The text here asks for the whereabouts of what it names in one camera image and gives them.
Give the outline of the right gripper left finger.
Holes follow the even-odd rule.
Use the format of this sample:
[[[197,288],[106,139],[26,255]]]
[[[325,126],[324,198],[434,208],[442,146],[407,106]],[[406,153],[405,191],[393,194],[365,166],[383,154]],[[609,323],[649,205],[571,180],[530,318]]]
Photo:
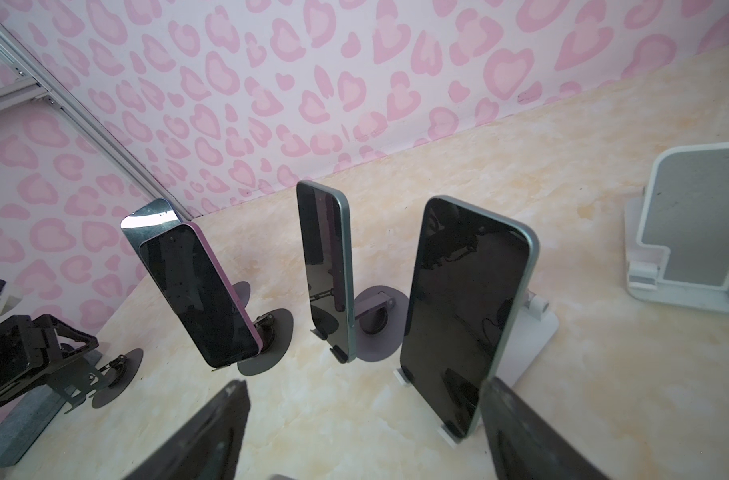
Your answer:
[[[232,380],[180,427],[130,479],[232,479],[250,413],[248,384]]]

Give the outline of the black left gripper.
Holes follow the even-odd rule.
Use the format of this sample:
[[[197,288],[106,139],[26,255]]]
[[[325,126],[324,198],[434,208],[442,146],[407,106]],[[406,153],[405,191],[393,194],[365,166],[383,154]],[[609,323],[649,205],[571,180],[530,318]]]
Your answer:
[[[98,340],[50,314],[13,315],[0,324],[0,408],[52,378],[70,413],[108,388]]]

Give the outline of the purple phone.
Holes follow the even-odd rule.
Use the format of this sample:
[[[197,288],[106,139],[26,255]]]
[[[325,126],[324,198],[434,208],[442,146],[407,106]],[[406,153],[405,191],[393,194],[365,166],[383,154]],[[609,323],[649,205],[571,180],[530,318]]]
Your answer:
[[[180,223],[142,242],[138,253],[210,367],[262,352],[264,340],[196,224]]]

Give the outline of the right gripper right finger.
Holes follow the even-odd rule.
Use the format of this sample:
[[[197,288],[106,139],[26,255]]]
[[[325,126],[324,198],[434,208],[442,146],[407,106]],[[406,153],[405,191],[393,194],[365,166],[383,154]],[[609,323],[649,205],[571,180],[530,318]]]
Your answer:
[[[500,379],[484,382],[479,409],[499,479],[606,478]]]

